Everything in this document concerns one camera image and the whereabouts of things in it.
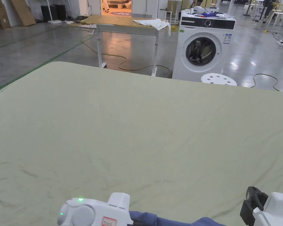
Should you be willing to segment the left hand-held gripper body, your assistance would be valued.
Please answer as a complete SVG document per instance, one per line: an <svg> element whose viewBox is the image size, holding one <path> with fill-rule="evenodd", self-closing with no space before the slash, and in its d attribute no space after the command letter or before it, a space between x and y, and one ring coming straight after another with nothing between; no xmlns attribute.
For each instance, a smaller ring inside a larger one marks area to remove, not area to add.
<svg viewBox="0 0 283 226"><path fill-rule="evenodd" d="M108 202L73 198L62 205L57 217L59 226L128 226L130 195L114 192Z"/></svg>

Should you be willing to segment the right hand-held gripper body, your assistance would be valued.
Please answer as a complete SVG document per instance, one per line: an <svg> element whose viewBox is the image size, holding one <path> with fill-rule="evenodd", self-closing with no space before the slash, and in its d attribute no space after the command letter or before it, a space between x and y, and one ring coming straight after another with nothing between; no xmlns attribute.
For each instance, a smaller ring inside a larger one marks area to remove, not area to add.
<svg viewBox="0 0 283 226"><path fill-rule="evenodd" d="M240 217L247 226L283 226L283 193L270 195L248 187Z"/></svg>

